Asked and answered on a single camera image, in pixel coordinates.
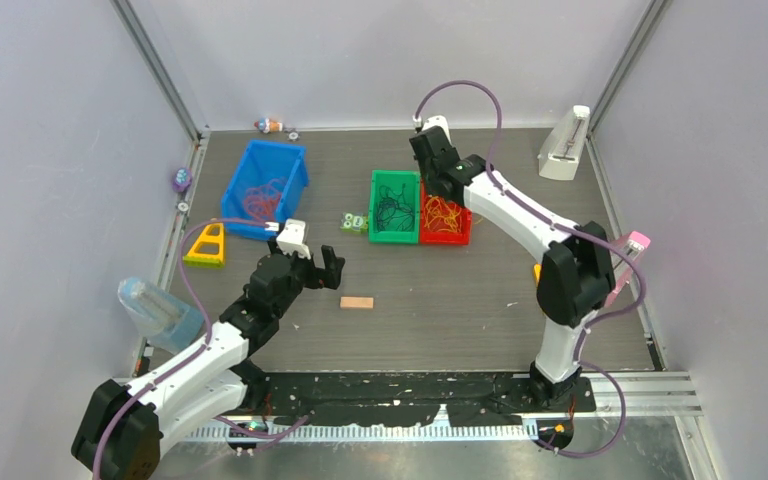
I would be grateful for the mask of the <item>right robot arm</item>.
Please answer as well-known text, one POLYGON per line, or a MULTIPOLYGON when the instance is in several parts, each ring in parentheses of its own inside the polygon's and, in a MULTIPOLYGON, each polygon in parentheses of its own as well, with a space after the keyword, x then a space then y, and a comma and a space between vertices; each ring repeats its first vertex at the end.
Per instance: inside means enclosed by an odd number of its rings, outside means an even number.
POLYGON ((530 392, 540 408, 558 409, 581 374, 578 355, 585 324, 615 287, 605 229, 554 214, 507 181, 490 161, 461 156, 441 126, 418 131, 409 143, 431 194, 496 225, 538 263, 536 299, 546 323, 529 367, 530 392))

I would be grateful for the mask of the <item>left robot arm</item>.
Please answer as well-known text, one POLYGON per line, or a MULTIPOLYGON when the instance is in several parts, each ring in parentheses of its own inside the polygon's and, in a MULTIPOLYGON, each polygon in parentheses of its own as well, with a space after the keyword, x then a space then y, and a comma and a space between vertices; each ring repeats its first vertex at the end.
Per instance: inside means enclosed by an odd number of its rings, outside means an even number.
POLYGON ((304 290, 338 289, 346 263, 328 245, 322 265, 276 239, 269 249, 242 295, 200 339, 153 371, 94 390, 71 445, 94 478, 148 479, 173 446, 209 420, 265 405, 268 381, 250 356, 277 333, 304 290))

